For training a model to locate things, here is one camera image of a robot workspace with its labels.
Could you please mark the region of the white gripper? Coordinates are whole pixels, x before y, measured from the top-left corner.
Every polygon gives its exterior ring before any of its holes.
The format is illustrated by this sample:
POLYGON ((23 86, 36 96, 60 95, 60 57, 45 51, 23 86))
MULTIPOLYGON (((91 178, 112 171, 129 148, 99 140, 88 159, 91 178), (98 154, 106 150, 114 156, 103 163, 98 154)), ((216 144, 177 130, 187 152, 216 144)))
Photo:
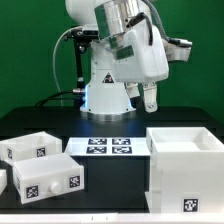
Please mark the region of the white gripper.
POLYGON ((162 39, 157 28, 152 29, 153 43, 149 45, 146 28, 132 29, 124 35, 124 47, 114 52, 113 76, 123 82, 130 98, 139 97, 137 83, 143 84, 145 111, 155 112, 157 106, 157 84, 168 77, 169 67, 162 39))

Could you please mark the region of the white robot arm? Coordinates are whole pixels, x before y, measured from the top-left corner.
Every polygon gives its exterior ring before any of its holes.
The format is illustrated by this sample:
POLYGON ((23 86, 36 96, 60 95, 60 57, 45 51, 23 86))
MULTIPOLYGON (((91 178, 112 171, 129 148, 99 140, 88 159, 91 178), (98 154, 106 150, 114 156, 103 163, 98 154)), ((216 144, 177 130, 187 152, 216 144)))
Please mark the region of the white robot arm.
POLYGON ((188 60, 192 43, 166 35, 151 0, 65 0, 65 6, 78 23, 80 47, 92 50, 81 115, 129 118, 138 98, 146 112, 156 111, 157 83, 168 78, 170 62, 188 60))

